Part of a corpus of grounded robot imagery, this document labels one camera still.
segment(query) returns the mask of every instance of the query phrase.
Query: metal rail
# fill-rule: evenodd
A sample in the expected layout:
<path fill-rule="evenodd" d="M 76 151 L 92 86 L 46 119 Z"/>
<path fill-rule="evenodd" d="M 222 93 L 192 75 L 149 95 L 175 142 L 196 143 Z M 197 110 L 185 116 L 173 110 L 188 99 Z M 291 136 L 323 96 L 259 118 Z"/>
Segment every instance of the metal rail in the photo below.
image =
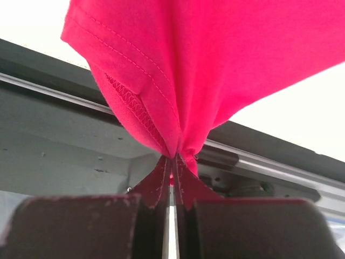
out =
<path fill-rule="evenodd" d="M 113 114 L 111 109 L 105 105 L 100 105 L 83 98 L 75 97 L 73 95 L 56 91 L 3 73 L 0 73 L 0 81 L 68 101 L 70 103 L 88 107 L 93 110 Z M 322 197 L 317 203 L 317 206 L 321 211 L 329 217 L 341 220 L 345 219 L 345 183 L 284 165 L 212 140 L 206 140 L 205 145 L 238 154 L 239 161 L 236 164 L 237 167 L 316 189 Z"/>

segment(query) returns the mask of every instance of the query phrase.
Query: dark red fabric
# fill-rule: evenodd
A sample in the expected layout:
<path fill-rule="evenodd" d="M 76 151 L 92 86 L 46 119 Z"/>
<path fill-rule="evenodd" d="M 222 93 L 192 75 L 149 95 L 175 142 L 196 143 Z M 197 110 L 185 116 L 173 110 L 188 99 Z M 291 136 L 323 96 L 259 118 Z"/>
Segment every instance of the dark red fabric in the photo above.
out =
<path fill-rule="evenodd" d="M 72 0 L 62 39 L 124 127 L 195 173 L 209 130 L 344 61 L 344 28 L 343 0 Z"/>

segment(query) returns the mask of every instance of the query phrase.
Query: fabric fold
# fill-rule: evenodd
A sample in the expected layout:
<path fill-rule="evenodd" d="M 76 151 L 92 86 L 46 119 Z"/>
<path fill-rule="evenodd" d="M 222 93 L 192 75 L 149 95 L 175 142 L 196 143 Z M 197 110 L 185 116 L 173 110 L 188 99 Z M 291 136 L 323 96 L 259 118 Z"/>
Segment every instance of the fabric fold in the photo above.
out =
<path fill-rule="evenodd" d="M 344 1 L 71 0 L 61 38 L 139 142 L 197 173 L 212 128 L 344 61 L 344 28 Z"/>

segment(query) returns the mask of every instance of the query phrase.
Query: gathered fabric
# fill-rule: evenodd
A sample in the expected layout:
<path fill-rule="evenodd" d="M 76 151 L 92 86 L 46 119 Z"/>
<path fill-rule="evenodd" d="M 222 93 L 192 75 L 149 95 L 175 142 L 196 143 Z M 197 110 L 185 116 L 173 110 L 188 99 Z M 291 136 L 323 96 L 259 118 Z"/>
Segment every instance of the gathered fabric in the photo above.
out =
<path fill-rule="evenodd" d="M 212 128 L 343 62 L 344 28 L 336 0 L 71 0 L 61 38 L 130 134 L 196 174 Z"/>

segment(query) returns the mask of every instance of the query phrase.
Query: red t-shirt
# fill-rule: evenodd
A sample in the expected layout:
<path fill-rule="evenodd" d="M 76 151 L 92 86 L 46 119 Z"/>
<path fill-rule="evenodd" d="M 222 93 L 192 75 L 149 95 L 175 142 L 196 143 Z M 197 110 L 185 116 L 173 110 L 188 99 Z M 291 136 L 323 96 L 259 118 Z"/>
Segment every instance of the red t-shirt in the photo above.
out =
<path fill-rule="evenodd" d="M 345 60 L 345 1 L 71 0 L 62 39 L 124 127 L 196 173 L 209 130 Z"/>

